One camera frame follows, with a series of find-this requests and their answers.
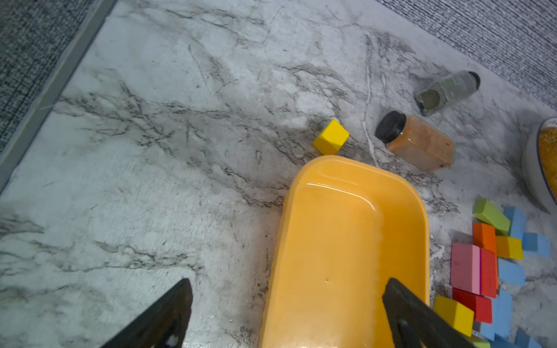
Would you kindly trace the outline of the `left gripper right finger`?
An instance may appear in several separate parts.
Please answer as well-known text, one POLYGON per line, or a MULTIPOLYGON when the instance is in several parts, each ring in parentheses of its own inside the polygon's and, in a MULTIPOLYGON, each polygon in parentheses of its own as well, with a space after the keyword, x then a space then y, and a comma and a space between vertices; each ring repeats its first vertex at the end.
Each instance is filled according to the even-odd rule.
POLYGON ((472 347, 396 278, 387 282, 382 301, 396 347, 472 347))

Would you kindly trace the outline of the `yellow plastic tray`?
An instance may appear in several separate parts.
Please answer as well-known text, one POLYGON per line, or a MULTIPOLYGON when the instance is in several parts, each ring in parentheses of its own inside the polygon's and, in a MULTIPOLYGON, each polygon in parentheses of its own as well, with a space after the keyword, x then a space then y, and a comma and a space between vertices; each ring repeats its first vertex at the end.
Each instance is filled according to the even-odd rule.
POLYGON ((285 199, 261 347, 391 347, 396 278, 429 301, 429 219, 406 179, 340 156, 304 165, 285 199))

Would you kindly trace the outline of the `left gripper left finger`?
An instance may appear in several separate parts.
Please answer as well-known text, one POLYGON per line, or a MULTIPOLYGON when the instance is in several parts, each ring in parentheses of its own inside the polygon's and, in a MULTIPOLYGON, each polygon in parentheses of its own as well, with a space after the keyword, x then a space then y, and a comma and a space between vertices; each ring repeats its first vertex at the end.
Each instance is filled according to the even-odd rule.
POLYGON ((181 347, 192 303, 191 283, 183 278, 102 348, 181 347))

